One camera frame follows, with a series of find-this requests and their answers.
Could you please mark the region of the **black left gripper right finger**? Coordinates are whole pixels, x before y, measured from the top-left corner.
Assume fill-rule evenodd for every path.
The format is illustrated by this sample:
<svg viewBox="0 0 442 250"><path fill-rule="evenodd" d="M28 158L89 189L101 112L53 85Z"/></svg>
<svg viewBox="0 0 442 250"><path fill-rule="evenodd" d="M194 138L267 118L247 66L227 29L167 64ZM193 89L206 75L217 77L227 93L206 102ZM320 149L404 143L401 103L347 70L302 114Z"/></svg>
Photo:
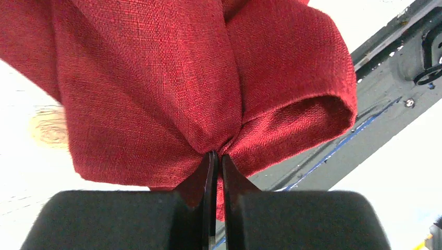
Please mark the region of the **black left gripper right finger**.
<svg viewBox="0 0 442 250"><path fill-rule="evenodd" d="M262 191L222 158L228 249L389 249L359 193Z"/></svg>

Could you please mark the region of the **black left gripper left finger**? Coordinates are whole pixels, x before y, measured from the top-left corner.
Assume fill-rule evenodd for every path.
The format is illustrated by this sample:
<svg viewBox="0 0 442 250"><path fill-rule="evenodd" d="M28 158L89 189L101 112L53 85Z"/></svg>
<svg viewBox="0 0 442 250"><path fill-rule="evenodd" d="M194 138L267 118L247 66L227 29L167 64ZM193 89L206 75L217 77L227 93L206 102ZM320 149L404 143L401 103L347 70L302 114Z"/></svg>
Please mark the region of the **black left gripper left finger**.
<svg viewBox="0 0 442 250"><path fill-rule="evenodd" d="M42 208L22 249L209 249L218 157L169 192L62 191Z"/></svg>

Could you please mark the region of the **red cloth napkin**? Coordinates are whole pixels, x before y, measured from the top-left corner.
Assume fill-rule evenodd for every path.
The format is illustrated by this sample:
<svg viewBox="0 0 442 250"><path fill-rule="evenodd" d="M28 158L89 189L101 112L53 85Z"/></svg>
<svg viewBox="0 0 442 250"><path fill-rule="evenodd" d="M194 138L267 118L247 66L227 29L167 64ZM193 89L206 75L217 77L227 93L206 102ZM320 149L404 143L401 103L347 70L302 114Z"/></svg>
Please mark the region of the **red cloth napkin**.
<svg viewBox="0 0 442 250"><path fill-rule="evenodd" d="M207 152L249 177L357 115L347 46L307 1L1 1L1 59L61 105L2 115L8 171L67 147L86 180L171 190Z"/></svg>

